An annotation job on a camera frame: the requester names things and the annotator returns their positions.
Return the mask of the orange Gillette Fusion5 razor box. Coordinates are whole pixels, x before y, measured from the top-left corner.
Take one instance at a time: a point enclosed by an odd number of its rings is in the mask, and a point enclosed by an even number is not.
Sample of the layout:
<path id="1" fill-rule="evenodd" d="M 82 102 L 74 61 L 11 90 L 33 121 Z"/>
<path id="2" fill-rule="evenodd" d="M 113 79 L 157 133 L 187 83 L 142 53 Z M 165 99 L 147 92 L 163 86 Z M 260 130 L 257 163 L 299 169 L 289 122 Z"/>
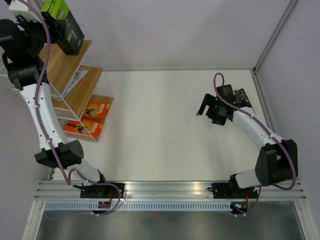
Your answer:
<path id="1" fill-rule="evenodd" d="M 105 119 L 110 110 L 110 104 L 106 102 L 89 101 L 84 109 L 82 117 L 85 119 Z"/>

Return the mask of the white Gillette SkinGuard razor pack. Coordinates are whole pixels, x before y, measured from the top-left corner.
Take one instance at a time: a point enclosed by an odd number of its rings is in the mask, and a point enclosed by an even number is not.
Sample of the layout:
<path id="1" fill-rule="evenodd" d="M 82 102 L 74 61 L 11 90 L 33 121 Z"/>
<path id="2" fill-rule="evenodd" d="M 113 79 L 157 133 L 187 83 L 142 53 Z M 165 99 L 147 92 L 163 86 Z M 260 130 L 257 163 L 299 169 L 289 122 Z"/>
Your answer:
<path id="1" fill-rule="evenodd" d="M 88 70 L 79 67 L 74 76 L 72 77 L 71 81 L 69 82 L 68 86 L 64 90 L 63 94 L 61 95 L 62 98 L 65 98 L 69 92 L 79 83 L 79 81 L 88 73 Z"/>

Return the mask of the black green razor box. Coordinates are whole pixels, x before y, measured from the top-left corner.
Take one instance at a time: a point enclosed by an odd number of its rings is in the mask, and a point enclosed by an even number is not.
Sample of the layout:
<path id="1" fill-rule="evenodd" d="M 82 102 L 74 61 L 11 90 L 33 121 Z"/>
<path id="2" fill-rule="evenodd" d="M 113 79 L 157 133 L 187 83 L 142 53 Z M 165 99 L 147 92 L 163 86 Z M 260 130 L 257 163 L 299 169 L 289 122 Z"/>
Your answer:
<path id="1" fill-rule="evenodd" d="M 239 109 L 247 107 L 251 108 L 253 110 L 253 113 L 255 114 L 255 111 L 253 109 L 253 106 L 243 88 L 240 89 L 233 89 L 233 97 L 231 98 L 231 104 Z"/>
<path id="2" fill-rule="evenodd" d="M 45 0 L 40 14 L 47 24 L 51 40 L 66 55 L 80 53 L 84 33 L 65 0 Z"/>

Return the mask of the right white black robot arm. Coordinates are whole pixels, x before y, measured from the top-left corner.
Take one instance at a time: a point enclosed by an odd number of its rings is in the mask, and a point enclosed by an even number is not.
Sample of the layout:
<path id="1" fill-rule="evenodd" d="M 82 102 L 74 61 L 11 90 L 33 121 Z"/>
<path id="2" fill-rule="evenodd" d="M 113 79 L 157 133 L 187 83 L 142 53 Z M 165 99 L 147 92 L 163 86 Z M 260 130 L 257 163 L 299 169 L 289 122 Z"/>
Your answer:
<path id="1" fill-rule="evenodd" d="M 242 128 L 259 153 L 253 169 L 235 173 L 228 181 L 228 192 L 241 197 L 248 188 L 278 187 L 291 181 L 291 190 L 298 177 L 298 146 L 294 140 L 285 140 L 257 117 L 244 89 L 234 90 L 231 85 L 217 87 L 217 96 L 206 93 L 197 115 L 206 115 L 212 124 L 224 126 L 226 121 Z"/>

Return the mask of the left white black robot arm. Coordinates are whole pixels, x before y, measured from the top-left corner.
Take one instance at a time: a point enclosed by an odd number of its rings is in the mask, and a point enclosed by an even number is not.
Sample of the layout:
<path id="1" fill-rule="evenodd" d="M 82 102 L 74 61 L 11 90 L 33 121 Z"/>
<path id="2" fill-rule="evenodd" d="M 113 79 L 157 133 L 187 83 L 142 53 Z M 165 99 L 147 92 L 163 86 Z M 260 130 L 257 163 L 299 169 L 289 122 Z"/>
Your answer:
<path id="1" fill-rule="evenodd" d="M 50 52 L 45 60 L 39 57 L 44 46 L 51 46 L 49 29 L 43 19 L 32 22 L 21 15 L 16 19 L 17 23 L 1 19 L 0 46 L 8 78 L 25 101 L 37 130 L 40 151 L 35 160 L 59 168 L 68 185 L 75 174 L 82 180 L 79 189 L 104 198 L 109 193 L 104 175 L 85 160 L 78 140 L 68 141 L 55 114 L 46 72 Z"/>

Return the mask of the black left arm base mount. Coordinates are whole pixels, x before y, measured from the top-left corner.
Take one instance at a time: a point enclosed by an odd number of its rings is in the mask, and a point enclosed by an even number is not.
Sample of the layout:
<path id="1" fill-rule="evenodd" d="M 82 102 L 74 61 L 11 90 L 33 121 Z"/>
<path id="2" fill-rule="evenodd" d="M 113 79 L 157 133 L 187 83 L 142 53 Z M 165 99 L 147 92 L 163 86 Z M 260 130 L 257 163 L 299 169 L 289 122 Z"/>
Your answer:
<path id="1" fill-rule="evenodd" d="M 90 185 L 90 186 L 80 186 L 80 198 L 81 199 L 118 199 L 119 196 L 123 198 L 125 192 L 125 184 L 124 183 L 113 183 L 118 190 L 114 186 L 104 185 Z"/>

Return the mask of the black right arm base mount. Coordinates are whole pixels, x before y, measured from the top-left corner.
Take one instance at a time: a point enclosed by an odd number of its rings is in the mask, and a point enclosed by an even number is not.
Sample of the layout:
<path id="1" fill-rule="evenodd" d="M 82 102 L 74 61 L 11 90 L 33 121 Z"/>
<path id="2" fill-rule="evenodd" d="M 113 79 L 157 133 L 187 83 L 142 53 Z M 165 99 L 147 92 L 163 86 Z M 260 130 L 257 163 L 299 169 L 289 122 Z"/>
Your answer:
<path id="1" fill-rule="evenodd" d="M 214 182 L 207 188 L 212 193 L 214 199 L 256 199 L 258 192 L 254 187 L 239 188 L 237 185 L 229 182 Z"/>

